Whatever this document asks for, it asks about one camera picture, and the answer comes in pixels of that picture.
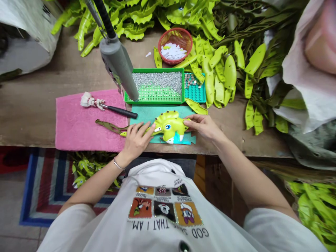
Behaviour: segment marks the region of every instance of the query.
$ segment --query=green plastic tray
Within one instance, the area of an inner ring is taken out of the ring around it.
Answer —
[[[184,103],[184,69],[183,68],[134,68],[134,73],[180,72],[182,74],[181,95],[169,87],[143,87],[139,90],[139,100],[131,100],[125,92],[128,104],[182,104]]]

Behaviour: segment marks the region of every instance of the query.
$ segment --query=black cable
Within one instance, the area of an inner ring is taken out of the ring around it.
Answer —
[[[97,7],[97,10],[100,14],[101,20],[105,26],[106,29],[106,33],[107,36],[110,39],[113,39],[116,36],[116,32],[114,31],[113,27],[112,27],[112,23],[110,21],[110,17],[109,14],[106,11],[105,5],[103,3],[103,0],[93,0],[94,4]]]

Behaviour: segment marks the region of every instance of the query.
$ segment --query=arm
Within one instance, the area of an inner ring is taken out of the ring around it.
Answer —
[[[274,209],[299,221],[279,189],[241,153],[239,148],[224,135],[210,116],[194,114],[185,119],[187,118],[190,118],[191,121],[184,121],[186,126],[189,126],[191,130],[198,131],[214,144],[218,156],[249,209]]]
[[[149,127],[150,122],[142,125],[142,122],[136,125],[133,124],[127,129],[125,147],[115,158],[121,168],[125,168],[130,162],[140,156],[152,139],[151,134],[155,130],[155,124],[146,133],[145,130]],[[114,164],[114,161],[111,161],[76,190],[70,199],[65,202],[58,214],[77,204],[88,204],[93,207],[121,172],[122,170]]]

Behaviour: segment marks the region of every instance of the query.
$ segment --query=white t-shirt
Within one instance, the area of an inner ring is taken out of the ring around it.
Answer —
[[[156,159],[132,168],[98,216],[85,204],[66,209],[38,252],[180,251],[180,245],[188,251],[327,251],[309,229],[275,210],[252,210],[241,228],[179,165]]]

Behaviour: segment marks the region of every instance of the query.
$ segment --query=hand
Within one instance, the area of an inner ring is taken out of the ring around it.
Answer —
[[[143,122],[140,122],[128,127],[124,149],[116,157],[120,167],[125,168],[130,162],[140,156],[153,139],[151,135],[155,130],[155,123],[145,133],[150,124],[151,122],[148,122],[143,125]]]
[[[184,125],[188,126],[188,131],[198,131],[202,137],[213,141],[217,139],[227,139],[224,133],[220,130],[217,124],[212,120],[209,115],[192,114],[184,119],[190,119],[191,121],[184,121]]]

